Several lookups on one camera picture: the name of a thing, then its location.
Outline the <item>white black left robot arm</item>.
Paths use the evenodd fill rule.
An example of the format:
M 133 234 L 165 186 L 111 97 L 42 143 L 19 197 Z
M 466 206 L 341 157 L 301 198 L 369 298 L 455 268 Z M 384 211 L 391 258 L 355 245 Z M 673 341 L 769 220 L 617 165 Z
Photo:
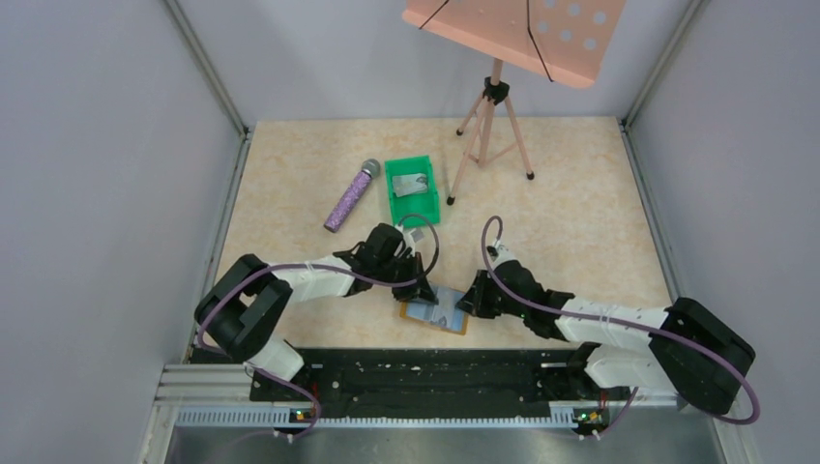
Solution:
M 231 361 L 289 381 L 305 365 L 275 333 L 289 305 L 352 297 L 375 285 L 390 288 L 398 302 L 437 304 L 426 278 L 430 270 L 412 234 L 386 223 L 353 247 L 311 261 L 268 264 L 245 254 L 195 308 L 197 335 L 209 336 Z

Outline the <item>yellow leather card holder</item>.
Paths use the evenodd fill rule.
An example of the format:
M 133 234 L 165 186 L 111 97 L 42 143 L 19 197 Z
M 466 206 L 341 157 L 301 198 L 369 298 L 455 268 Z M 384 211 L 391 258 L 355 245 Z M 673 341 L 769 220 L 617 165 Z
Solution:
M 437 298 L 437 304 L 421 300 L 402 303 L 399 316 L 449 334 L 465 335 L 469 315 L 455 306 L 465 293 L 437 285 L 433 285 L 432 290 Z

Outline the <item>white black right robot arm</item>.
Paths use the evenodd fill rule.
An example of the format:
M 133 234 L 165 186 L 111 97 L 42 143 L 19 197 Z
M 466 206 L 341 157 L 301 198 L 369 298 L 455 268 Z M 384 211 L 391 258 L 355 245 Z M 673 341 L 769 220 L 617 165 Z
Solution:
M 600 389 L 675 392 L 714 416 L 727 414 L 756 354 L 698 301 L 681 297 L 668 307 L 600 304 L 544 288 L 517 260 L 476 277 L 456 307 L 485 319 L 519 317 L 547 339 L 574 342 L 574 374 Z

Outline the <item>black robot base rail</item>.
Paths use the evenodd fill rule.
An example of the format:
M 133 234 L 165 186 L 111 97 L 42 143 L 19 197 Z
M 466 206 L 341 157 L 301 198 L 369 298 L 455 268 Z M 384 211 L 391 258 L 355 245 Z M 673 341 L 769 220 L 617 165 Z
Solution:
M 249 366 L 195 350 L 167 366 L 155 401 L 179 425 L 316 428 L 552 428 L 592 437 L 628 413 L 693 407 L 660 390 L 601 389 L 578 349 L 307 348 L 280 385 Z

